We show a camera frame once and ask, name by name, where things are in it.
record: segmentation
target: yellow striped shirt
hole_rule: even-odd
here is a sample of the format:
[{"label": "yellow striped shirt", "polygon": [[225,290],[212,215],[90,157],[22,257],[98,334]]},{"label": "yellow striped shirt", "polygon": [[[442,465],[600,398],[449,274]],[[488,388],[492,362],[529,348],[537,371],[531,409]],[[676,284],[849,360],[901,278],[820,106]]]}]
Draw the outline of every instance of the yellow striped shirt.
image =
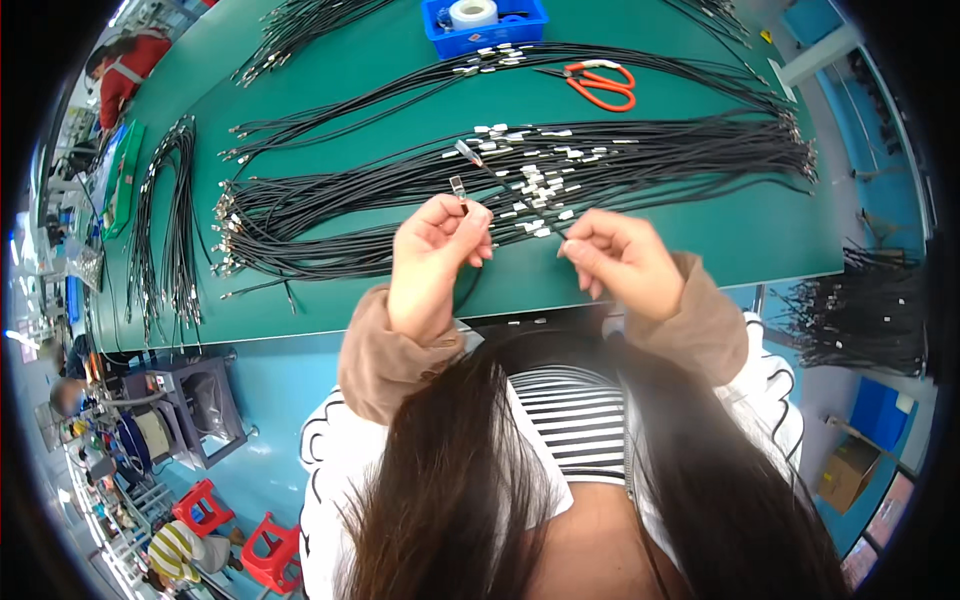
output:
[{"label": "yellow striped shirt", "polygon": [[147,555],[150,563],[158,573],[170,579],[186,579],[192,582],[200,581],[200,573],[190,561],[193,559],[194,544],[199,541],[191,540],[196,536],[179,521],[167,523],[154,534]]}]

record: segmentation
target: striped shirt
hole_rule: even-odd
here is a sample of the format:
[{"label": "striped shirt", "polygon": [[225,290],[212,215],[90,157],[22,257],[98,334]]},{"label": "striped shirt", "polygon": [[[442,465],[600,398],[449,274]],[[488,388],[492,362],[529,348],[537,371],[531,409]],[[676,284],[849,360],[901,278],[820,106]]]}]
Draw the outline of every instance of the striped shirt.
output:
[{"label": "striped shirt", "polygon": [[203,542],[180,521],[172,521],[160,528],[147,548],[150,565],[157,573],[192,582],[200,581],[200,573],[190,561],[201,558],[203,552]]},{"label": "striped shirt", "polygon": [[624,484],[623,394],[605,377],[553,365],[510,376],[567,483]]}]

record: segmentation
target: red-handled scissors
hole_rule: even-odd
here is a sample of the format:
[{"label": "red-handled scissors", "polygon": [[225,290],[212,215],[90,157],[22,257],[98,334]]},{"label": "red-handled scissors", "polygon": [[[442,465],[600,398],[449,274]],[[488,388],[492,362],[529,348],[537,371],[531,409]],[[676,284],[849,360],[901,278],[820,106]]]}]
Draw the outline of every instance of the red-handled scissors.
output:
[{"label": "red-handled scissors", "polygon": [[[590,73],[588,69],[593,67],[603,66],[609,69],[616,69],[620,73],[623,73],[623,76],[627,78],[627,82],[622,84],[621,82],[615,82],[614,80],[609,80],[606,77],[600,77],[594,73]],[[626,112],[636,105],[636,97],[634,93],[630,91],[634,88],[635,81],[634,76],[630,71],[625,69],[619,62],[613,62],[612,60],[584,60],[583,62],[574,62],[573,64],[568,64],[564,67],[564,70],[560,69],[534,69],[541,73],[546,73],[547,75],[555,75],[557,77],[563,77],[566,79],[566,82],[570,84],[571,87],[576,89],[582,96],[593,102],[596,106],[604,109],[611,110],[613,112]],[[583,76],[586,77],[587,81],[583,79],[577,79],[575,74],[578,71],[583,71]],[[588,87],[593,87],[596,89],[606,89],[611,92],[616,92],[622,96],[626,96],[627,104],[623,106],[610,105],[606,102],[600,100],[589,91]]]}]

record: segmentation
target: brown sleeve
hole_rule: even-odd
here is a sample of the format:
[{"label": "brown sleeve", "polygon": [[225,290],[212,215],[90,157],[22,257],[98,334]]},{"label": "brown sleeve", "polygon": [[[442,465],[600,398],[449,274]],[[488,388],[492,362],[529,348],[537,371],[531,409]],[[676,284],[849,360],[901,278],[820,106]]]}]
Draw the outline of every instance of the brown sleeve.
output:
[{"label": "brown sleeve", "polygon": [[637,348],[702,373],[714,387],[727,385],[747,362],[743,313],[717,288],[700,256],[688,252],[672,255],[686,279],[680,313],[663,322],[628,313],[626,338]]},{"label": "brown sleeve", "polygon": [[369,290],[360,302],[340,350],[337,379],[344,402],[366,420],[389,425],[408,395],[424,388],[464,350],[464,336],[453,322],[422,348],[394,333],[387,315],[387,284]]}]

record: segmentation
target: woman's left hand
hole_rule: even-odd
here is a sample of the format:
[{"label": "woman's left hand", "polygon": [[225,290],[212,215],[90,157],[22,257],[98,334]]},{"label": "woman's left hand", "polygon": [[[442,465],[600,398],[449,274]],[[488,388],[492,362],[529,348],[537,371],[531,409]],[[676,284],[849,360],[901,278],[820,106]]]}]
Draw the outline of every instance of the woman's left hand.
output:
[{"label": "woman's left hand", "polygon": [[460,266],[481,267],[493,258],[493,213],[456,196],[440,194],[407,219],[394,236],[394,271],[387,298],[391,330],[421,346],[446,331],[453,318],[453,284]]}]

